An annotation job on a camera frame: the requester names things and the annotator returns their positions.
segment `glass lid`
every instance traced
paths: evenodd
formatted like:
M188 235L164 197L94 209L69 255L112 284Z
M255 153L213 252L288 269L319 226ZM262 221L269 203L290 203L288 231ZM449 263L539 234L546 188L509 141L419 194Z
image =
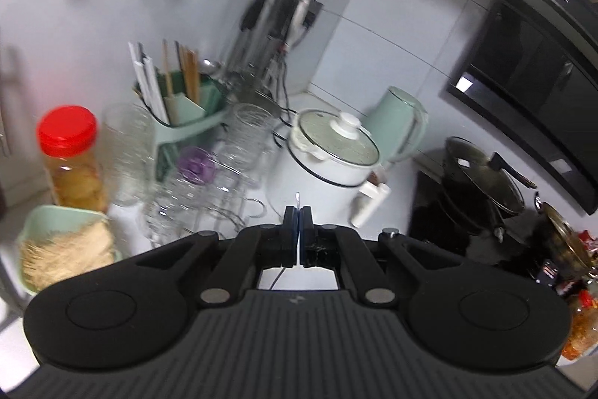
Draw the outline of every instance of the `glass lid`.
M346 112L338 116L323 110L301 113L298 127L319 148L345 163L373 166L380 152L372 138L361 128L360 120Z

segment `white knob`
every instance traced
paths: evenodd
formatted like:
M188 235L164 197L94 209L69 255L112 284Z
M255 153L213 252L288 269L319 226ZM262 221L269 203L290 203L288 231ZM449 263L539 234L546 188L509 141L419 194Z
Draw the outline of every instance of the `white knob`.
M348 112L341 112L339 117L330 121L330 127L341 136L355 140L360 136L361 121Z

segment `green kettle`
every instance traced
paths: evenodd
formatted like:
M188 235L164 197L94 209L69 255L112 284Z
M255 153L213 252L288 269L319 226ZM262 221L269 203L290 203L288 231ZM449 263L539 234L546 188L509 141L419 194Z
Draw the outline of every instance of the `green kettle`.
M362 121L380 151L380 163L394 163L412 156L428 126L421 102L395 86L388 90Z

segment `ribbed gray panel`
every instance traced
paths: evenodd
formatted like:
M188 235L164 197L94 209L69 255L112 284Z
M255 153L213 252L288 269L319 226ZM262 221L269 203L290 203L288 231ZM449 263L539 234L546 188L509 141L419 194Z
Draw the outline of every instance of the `ribbed gray panel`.
M438 326L442 316L438 312ZM346 291L248 291L203 311L162 356L104 374L40 367L15 399L574 399L551 367L490 376L450 367L389 311Z

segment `purple lid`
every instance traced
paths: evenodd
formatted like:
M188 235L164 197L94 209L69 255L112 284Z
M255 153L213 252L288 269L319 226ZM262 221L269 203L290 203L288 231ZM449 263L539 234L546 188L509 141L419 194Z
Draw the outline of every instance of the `purple lid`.
M184 148L176 162L183 178L196 185L211 183L216 174L216 164L212 155L202 148Z

